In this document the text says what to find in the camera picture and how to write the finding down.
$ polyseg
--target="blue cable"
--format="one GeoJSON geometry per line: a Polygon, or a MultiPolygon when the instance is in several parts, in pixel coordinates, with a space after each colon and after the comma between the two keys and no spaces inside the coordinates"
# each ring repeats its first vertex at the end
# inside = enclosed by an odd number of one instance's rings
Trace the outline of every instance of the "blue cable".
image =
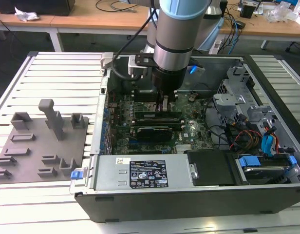
{"type": "Polygon", "coordinates": [[[237,40],[239,39],[237,23],[236,23],[236,21],[235,21],[234,19],[232,19],[232,20],[233,20],[234,26],[235,26],[235,28],[236,28],[236,35],[235,35],[236,37],[235,37],[235,39],[233,40],[232,46],[231,46],[231,48],[230,48],[230,50],[229,50],[229,52],[228,52],[229,55],[230,55],[230,53],[232,52],[234,46],[236,45],[237,40]]]}

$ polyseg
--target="floor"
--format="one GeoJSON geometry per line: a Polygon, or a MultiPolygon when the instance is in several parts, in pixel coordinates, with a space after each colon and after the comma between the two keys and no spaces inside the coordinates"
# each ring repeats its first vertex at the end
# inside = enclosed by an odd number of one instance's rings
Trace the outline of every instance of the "floor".
{"type": "MultiPolygon", "coordinates": [[[[93,35],[62,34],[62,42],[66,52],[107,52],[117,51],[127,42],[125,35],[93,35]]],[[[17,32],[16,37],[6,32],[6,40],[0,41],[0,95],[18,71],[29,51],[53,51],[51,41],[46,33],[17,32]]],[[[300,73],[300,46],[292,46],[285,52],[290,42],[273,41],[266,50],[261,50],[262,41],[242,40],[236,44],[233,54],[281,55],[288,64],[300,73]]],[[[126,49],[127,52],[138,52],[144,48],[146,37],[139,36],[126,49]]]]}

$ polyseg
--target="crumpled paper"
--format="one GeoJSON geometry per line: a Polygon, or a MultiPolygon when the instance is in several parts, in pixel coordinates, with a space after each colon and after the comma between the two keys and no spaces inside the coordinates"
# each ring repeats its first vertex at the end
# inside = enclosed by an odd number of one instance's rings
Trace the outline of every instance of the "crumpled paper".
{"type": "Polygon", "coordinates": [[[28,20],[38,20],[39,17],[37,15],[37,13],[35,12],[23,12],[23,11],[20,11],[18,10],[16,7],[15,7],[15,16],[17,16],[17,18],[19,20],[22,20],[24,22],[28,21],[28,20]]]}

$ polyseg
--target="blue led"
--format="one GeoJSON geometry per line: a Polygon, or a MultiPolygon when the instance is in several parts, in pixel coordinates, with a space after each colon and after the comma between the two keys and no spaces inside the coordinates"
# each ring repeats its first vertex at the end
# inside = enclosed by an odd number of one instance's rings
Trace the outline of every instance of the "blue led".
{"type": "Polygon", "coordinates": [[[197,69],[198,69],[197,66],[193,66],[192,69],[191,69],[191,71],[190,71],[190,74],[193,74],[197,69]]]}

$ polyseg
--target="black box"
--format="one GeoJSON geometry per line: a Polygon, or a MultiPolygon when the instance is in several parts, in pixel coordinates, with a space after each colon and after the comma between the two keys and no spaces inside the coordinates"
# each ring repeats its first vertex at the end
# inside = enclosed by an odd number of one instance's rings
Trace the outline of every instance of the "black box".
{"type": "Polygon", "coordinates": [[[250,19],[255,11],[256,6],[249,4],[243,4],[241,7],[240,16],[250,19]]]}
{"type": "Polygon", "coordinates": [[[75,0],[0,0],[0,13],[14,14],[16,7],[39,15],[68,16],[74,4],[75,0]]]}

